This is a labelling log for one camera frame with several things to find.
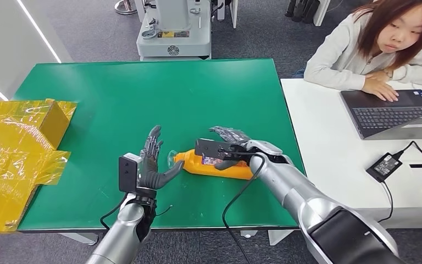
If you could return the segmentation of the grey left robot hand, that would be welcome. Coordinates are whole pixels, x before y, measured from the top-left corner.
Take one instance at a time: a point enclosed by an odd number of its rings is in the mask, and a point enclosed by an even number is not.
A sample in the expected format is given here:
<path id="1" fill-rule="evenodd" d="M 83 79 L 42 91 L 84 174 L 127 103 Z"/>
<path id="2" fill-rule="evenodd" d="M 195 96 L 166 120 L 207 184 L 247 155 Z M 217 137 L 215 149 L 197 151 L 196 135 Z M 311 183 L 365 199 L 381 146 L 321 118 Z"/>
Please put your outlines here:
<path id="1" fill-rule="evenodd" d="M 179 160 L 167 171 L 158 172 L 158 156 L 163 144 L 162 140 L 158 140 L 160 134 L 161 126 L 154 126 L 146 138 L 144 148 L 140 152 L 143 162 L 135 191 L 137 196 L 155 198 L 156 191 L 174 179 L 184 167 L 185 161 Z"/>

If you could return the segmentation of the person's left hand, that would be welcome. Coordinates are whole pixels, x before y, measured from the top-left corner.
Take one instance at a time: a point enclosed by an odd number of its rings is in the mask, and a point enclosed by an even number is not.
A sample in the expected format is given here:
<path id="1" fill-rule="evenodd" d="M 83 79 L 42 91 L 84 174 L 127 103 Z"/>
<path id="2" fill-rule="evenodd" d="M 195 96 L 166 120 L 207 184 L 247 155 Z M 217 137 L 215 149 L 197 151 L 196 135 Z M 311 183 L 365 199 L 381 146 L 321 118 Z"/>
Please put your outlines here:
<path id="1" fill-rule="evenodd" d="M 366 78 L 387 83 L 393 78 L 393 70 L 383 69 L 383 70 L 375 71 L 375 72 L 367 74 Z"/>

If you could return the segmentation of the person's right hand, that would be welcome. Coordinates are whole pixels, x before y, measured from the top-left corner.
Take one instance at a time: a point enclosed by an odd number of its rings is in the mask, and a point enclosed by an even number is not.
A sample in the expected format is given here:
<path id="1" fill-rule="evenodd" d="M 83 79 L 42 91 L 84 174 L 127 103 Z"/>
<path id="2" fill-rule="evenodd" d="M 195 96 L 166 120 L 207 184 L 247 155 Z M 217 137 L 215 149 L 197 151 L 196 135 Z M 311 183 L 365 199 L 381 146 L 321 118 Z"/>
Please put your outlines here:
<path id="1" fill-rule="evenodd" d="M 390 85 L 381 80 L 366 78 L 361 91 L 375 95 L 383 101 L 398 101 L 398 93 Z"/>

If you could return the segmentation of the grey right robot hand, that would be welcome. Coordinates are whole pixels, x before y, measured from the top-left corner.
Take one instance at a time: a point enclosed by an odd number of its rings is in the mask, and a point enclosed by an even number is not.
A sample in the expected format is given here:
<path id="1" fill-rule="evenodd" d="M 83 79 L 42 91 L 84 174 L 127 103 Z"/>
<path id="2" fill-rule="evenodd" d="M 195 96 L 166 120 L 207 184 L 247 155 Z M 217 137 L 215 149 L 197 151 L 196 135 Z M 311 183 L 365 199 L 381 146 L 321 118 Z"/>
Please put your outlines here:
<path id="1" fill-rule="evenodd" d="M 228 169 L 239 161 L 245 161 L 249 165 L 250 156 L 259 152 L 265 154 L 272 162 L 292 163 L 291 159 L 283 154 L 282 149 L 267 141 L 251 139 L 242 130 L 213 126 L 209 131 L 217 133 L 227 144 L 217 150 L 224 155 L 224 160 L 215 165 L 218 170 Z"/>

